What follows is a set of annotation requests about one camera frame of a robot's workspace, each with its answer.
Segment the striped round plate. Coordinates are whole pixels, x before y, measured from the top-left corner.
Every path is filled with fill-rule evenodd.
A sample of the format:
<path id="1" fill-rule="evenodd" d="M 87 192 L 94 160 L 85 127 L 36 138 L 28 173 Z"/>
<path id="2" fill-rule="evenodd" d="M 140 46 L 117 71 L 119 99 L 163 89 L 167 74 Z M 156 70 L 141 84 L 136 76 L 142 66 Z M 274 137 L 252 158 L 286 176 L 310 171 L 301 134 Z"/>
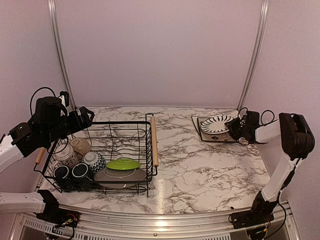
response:
<path id="1" fill-rule="evenodd" d="M 226 126 L 226 123 L 229 123 L 234 119 L 235 117 L 230 115 L 214 116 L 205 120 L 200 125 L 200 129 L 202 130 L 202 132 L 210 135 L 227 133 L 229 129 Z"/>

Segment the dark teal cup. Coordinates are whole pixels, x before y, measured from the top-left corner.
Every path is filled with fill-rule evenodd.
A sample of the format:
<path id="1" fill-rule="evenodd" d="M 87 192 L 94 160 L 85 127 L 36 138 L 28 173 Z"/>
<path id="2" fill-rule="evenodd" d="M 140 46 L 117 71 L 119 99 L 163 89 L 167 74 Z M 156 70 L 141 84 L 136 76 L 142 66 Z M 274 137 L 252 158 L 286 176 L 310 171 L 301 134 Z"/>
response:
<path id="1" fill-rule="evenodd" d="M 86 163 L 78 163 L 72 168 L 71 175 L 76 179 L 88 177 L 90 167 Z"/>

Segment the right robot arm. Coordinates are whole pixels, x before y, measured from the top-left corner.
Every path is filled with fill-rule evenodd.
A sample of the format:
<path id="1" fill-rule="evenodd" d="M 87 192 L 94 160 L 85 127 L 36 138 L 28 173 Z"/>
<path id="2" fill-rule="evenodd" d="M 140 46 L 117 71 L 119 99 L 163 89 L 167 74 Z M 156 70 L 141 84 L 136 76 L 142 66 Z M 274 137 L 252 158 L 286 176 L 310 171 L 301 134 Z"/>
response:
<path id="1" fill-rule="evenodd" d="M 235 213 L 236 222 L 248 220 L 258 224 L 267 220 L 278 205 L 283 190 L 289 185 L 298 166 L 313 151 L 315 137 L 305 119 L 297 113 L 280 113 L 278 119 L 262 124 L 260 114 L 246 111 L 225 123 L 229 135 L 235 140 L 245 139 L 249 144 L 267 144 L 280 139 L 280 160 L 268 183 L 256 195 L 249 211 Z"/>

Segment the grey reindeer plate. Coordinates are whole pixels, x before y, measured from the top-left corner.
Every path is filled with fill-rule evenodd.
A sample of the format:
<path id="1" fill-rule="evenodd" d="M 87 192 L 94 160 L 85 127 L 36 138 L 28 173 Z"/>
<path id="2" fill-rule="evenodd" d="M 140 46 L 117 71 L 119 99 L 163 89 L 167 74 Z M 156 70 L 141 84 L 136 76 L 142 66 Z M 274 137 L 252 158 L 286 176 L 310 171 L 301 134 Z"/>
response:
<path id="1" fill-rule="evenodd" d="M 108 189 L 125 189 L 146 181 L 146 171 L 141 168 L 116 170 L 105 167 L 94 175 L 94 180 Z"/>

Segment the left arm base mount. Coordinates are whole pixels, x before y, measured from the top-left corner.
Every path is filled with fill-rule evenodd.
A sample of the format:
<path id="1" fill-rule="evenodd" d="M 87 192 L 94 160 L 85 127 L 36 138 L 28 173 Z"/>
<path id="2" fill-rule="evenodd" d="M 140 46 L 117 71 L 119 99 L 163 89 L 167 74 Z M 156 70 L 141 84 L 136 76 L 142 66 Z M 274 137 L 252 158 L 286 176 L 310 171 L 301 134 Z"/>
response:
<path id="1" fill-rule="evenodd" d="M 56 228 L 77 227 L 80 216 L 78 211 L 60 208 L 58 200 L 49 190 L 41 189 L 37 193 L 41 195 L 44 203 L 44 209 L 36 213 L 38 219 L 56 224 Z"/>

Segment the green plate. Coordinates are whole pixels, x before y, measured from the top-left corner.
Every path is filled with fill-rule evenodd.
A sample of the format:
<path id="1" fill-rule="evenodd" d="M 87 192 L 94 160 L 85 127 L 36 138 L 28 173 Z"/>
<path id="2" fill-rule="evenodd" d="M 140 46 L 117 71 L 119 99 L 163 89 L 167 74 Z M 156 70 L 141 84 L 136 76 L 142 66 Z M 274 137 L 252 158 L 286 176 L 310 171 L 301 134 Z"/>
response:
<path id="1" fill-rule="evenodd" d="M 107 169 L 118 170 L 118 171 L 127 171 L 138 169 L 141 164 L 130 158 L 119 158 L 116 160 L 111 160 L 106 164 Z"/>

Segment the beige bowl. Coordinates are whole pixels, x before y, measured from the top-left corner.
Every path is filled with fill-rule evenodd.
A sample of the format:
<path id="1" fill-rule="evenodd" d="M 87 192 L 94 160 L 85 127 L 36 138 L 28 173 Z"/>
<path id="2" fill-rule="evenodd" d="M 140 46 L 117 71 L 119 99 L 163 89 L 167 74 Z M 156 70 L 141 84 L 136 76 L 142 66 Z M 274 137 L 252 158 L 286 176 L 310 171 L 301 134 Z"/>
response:
<path id="1" fill-rule="evenodd" d="M 73 138 L 70 142 L 70 145 L 72 146 L 79 160 L 81 160 L 87 153 L 91 151 L 90 143 L 82 137 Z"/>

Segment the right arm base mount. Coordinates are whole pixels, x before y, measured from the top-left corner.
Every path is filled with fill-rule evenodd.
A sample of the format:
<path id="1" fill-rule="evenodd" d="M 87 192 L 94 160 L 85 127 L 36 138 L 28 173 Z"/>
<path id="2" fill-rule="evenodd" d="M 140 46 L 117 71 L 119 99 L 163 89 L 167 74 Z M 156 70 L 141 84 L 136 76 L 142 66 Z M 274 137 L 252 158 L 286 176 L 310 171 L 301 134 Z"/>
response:
<path id="1" fill-rule="evenodd" d="M 250 210 L 234 212 L 228 220 L 234 229 L 268 223 L 274 220 L 273 210 L 277 204 L 277 201 L 255 200 Z"/>

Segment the aluminium frame post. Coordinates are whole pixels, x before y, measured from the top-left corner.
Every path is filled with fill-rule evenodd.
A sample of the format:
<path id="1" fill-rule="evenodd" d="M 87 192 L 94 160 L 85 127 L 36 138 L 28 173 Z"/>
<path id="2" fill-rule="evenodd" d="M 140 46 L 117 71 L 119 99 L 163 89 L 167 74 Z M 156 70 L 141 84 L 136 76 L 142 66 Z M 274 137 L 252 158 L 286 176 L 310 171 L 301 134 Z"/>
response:
<path id="1" fill-rule="evenodd" d="M 60 31 L 59 31 L 58 15 L 57 15 L 57 9 L 56 9 L 56 1 L 48 0 L 47 5 L 48 5 L 48 12 L 49 12 L 50 21 L 51 21 L 53 41 L 54 41 L 55 50 L 57 54 L 59 69 L 62 75 L 62 82 L 66 91 L 69 93 L 70 107 L 73 110 L 75 110 L 77 106 L 76 106 L 75 98 L 72 92 L 71 83 L 69 80 L 69 75 L 68 75 L 66 62 L 63 54 L 62 42 L 61 42 Z"/>
<path id="2" fill-rule="evenodd" d="M 264 36 L 265 36 L 269 4 L 270 4 L 269 0 L 261 1 L 257 33 L 256 33 L 254 45 L 253 45 L 253 51 L 252 51 L 248 71 L 246 74 L 244 86 L 242 88 L 242 92 L 237 105 L 238 111 L 240 111 L 245 106 L 245 102 L 248 97 L 251 84 L 253 82 L 258 57 L 259 57 L 259 54 L 263 45 Z"/>

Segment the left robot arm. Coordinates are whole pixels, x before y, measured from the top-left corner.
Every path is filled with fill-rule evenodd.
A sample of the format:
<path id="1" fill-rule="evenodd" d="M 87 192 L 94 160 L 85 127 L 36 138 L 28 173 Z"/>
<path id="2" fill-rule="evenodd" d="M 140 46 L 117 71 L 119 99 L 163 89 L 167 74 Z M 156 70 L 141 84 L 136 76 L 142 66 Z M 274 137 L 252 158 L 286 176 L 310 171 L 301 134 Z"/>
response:
<path id="1" fill-rule="evenodd" d="M 95 114 L 86 107 L 68 111 L 69 93 L 61 91 L 38 98 L 35 107 L 30 108 L 31 117 L 21 122 L 0 139 L 0 171 L 31 155 L 40 149 L 36 164 L 41 162 L 44 152 L 59 139 L 89 128 Z M 63 211 L 58 200 L 49 190 L 38 190 L 29 193 L 0 194 L 1 214 L 35 213 L 58 223 L 63 219 Z"/>

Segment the floral glass mug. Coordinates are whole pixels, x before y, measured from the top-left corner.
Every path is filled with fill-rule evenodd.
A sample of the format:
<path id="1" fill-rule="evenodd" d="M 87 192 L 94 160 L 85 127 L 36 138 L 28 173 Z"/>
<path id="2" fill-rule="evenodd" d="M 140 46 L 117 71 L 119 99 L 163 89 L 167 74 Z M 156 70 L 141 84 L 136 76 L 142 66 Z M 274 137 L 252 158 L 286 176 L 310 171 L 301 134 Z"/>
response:
<path id="1" fill-rule="evenodd" d="M 78 164 L 78 157 L 70 144 L 60 145 L 53 153 L 53 158 L 60 164 L 73 168 Z"/>

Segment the square floral plate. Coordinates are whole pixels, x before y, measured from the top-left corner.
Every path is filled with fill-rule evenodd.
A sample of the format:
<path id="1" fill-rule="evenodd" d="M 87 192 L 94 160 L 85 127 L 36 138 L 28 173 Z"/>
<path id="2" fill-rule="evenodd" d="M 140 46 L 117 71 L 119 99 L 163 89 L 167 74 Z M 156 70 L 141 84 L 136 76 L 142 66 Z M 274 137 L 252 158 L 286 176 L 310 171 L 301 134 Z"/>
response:
<path id="1" fill-rule="evenodd" d="M 199 118 L 198 124 L 199 126 L 207 119 Z M 229 132 L 221 133 L 221 134 L 207 134 L 202 132 L 200 129 L 199 135 L 201 141 L 203 142 L 211 142 L 211 143 L 235 143 L 236 141 L 230 136 Z"/>

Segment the front aluminium rail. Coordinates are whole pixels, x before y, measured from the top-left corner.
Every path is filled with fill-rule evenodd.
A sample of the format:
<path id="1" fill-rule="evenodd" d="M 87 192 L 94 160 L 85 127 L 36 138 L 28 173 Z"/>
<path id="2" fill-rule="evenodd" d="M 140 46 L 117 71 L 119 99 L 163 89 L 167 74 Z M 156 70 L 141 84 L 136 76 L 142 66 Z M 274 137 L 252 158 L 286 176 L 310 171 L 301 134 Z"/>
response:
<path id="1" fill-rule="evenodd" d="M 270 223 L 235 229 L 230 209 L 206 213 L 124 213 L 75 208 L 77 227 L 55 228 L 33 213 L 17 214 L 11 240 L 247 240 L 248 233 L 267 227 L 269 240 L 299 240 L 301 236 L 288 201 L 274 209 Z"/>

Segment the dark blue cup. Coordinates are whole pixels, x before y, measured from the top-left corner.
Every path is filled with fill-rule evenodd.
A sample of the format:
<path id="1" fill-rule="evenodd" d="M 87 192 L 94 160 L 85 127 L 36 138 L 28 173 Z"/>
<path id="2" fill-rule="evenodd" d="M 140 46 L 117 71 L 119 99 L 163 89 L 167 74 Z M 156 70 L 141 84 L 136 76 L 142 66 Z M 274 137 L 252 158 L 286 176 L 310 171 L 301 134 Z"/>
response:
<path id="1" fill-rule="evenodd" d="M 68 179 L 70 175 L 70 169 L 66 165 L 60 165 L 53 171 L 53 177 L 56 180 Z"/>

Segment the blue patterned bowl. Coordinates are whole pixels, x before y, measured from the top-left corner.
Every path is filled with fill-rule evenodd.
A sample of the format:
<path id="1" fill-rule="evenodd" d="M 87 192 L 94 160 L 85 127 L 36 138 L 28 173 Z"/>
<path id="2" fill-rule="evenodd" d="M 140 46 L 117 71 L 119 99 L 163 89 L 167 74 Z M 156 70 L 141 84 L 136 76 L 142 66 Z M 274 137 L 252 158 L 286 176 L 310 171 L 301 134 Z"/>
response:
<path id="1" fill-rule="evenodd" d="M 82 161 L 90 167 L 94 174 L 106 167 L 106 160 L 99 152 L 88 152 Z"/>

